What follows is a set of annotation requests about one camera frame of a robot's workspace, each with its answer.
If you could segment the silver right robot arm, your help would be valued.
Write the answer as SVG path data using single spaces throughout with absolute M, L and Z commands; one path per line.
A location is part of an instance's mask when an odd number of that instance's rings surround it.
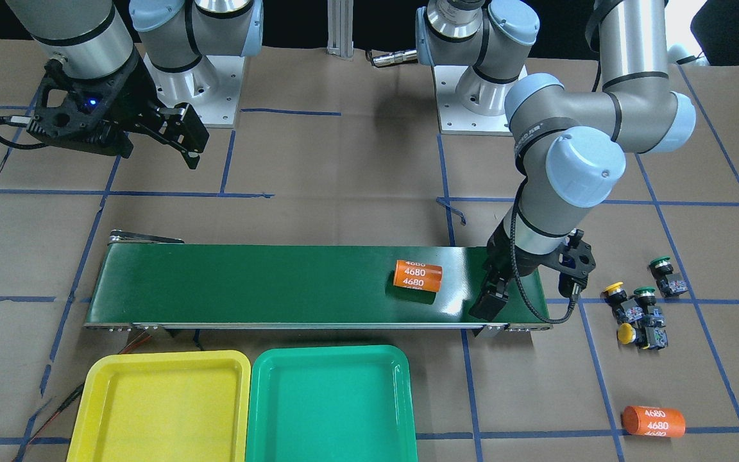
M 0 143 L 128 158 L 130 133 L 196 169 L 208 128 L 234 123 L 241 64 L 263 44 L 261 1 L 9 1 L 47 53 L 30 116 L 0 117 Z

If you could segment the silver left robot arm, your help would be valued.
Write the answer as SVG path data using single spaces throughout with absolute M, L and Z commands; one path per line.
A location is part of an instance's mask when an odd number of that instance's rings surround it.
M 671 152 L 690 138 L 696 111 L 670 89 L 665 1 L 596 1 L 587 39 L 598 40 L 601 91 L 570 92 L 557 77 L 521 77 L 540 20 L 521 1 L 430 1 L 416 12 L 416 52 L 423 65 L 466 65 L 496 88 L 496 114 L 515 138 L 524 180 L 487 243 L 486 272 L 470 315 L 493 321 L 516 284 L 525 306 L 541 314 L 522 278 L 540 266 L 560 274 L 568 312 L 595 269 L 578 224 L 612 192 L 626 154 Z

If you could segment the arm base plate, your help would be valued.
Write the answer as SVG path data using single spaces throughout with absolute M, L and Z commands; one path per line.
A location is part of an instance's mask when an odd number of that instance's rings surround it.
M 148 56 L 144 64 L 165 105 L 190 103 L 206 128 L 235 128 L 247 58 L 203 56 L 199 64 L 181 73 L 156 69 Z
M 440 132 L 511 136 L 504 100 L 515 82 L 484 81 L 469 65 L 432 67 Z

